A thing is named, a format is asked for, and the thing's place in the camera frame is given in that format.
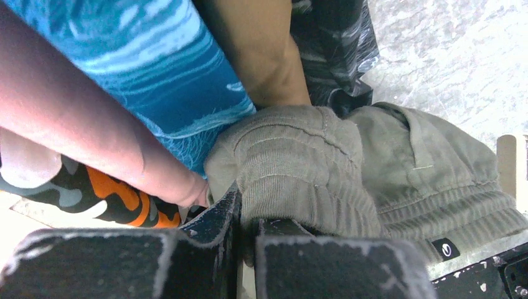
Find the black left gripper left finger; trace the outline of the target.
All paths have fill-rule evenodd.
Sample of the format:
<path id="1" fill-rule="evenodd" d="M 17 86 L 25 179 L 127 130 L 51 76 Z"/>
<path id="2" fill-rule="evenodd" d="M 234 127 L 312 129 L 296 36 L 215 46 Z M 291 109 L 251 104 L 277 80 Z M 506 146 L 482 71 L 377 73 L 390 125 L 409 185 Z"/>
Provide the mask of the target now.
<path id="1" fill-rule="evenodd" d="M 177 229 L 42 229 L 1 272 L 2 298 L 235 298 L 241 195 Z"/>

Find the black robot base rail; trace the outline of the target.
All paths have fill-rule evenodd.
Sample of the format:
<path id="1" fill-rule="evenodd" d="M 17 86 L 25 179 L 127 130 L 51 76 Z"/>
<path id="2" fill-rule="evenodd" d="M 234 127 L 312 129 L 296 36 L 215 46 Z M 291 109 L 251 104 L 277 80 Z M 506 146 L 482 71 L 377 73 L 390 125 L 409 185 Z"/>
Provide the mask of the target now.
<path id="1" fill-rule="evenodd" d="M 438 298 L 527 298 L 527 244 L 431 282 Z"/>

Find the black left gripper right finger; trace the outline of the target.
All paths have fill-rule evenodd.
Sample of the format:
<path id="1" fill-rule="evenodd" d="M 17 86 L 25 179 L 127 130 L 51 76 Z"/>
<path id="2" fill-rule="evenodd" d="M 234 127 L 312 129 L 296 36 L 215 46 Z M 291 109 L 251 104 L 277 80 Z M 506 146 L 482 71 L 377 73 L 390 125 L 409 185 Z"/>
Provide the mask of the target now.
<path id="1" fill-rule="evenodd" d="M 437 298 L 409 242 L 314 235 L 292 220 L 258 221 L 257 298 Z"/>

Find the olive green shorts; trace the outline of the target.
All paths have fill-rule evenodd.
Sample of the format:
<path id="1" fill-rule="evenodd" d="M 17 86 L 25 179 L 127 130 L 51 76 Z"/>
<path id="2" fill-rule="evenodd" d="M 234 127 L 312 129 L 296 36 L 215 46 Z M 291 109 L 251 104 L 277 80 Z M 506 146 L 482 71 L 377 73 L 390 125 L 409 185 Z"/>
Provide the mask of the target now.
<path id="1" fill-rule="evenodd" d="M 408 240 L 430 264 L 527 229 L 485 144 L 391 103 L 343 119 L 322 107 L 261 110 L 219 136 L 204 169 L 215 200 L 237 183 L 245 227 L 293 219 L 324 234 Z"/>

